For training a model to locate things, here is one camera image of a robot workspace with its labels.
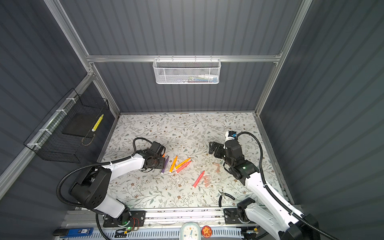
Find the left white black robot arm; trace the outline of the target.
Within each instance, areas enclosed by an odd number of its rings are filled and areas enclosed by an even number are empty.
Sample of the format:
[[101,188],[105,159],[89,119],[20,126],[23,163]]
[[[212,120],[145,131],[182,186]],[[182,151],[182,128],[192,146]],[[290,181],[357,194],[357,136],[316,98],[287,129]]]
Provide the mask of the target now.
[[132,171],[162,169],[165,152],[165,146],[152,142],[149,148],[134,150],[131,156],[81,170],[69,193],[83,208],[119,218],[128,207],[108,194],[110,182]]

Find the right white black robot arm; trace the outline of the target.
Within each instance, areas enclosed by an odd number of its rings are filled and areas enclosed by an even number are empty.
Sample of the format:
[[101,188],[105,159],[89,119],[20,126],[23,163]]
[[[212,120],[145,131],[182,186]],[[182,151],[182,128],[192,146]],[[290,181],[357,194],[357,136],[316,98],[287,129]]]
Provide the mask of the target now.
[[254,222],[276,240],[319,240],[320,234],[298,220],[303,213],[290,205],[272,186],[262,180],[261,170],[245,159],[236,139],[225,144],[209,143],[209,154],[223,159],[229,165],[228,172],[240,181],[266,206],[261,208],[251,198],[238,203],[238,218],[243,222]]

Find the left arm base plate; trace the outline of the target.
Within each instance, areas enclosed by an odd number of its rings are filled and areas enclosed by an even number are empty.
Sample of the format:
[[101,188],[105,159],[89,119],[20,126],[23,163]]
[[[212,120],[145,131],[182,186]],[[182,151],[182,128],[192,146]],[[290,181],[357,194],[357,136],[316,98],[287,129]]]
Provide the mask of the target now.
[[142,227],[146,218],[146,211],[124,211],[118,218],[109,215],[104,217],[104,228],[133,228]]

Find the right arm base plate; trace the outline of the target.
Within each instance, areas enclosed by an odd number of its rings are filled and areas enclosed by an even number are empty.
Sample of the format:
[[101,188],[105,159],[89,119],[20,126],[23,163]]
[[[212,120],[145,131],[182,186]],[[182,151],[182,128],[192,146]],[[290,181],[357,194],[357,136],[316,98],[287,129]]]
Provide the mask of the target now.
[[237,208],[224,208],[224,219],[227,225],[234,224],[254,224],[254,222],[250,220],[242,220],[238,214]]

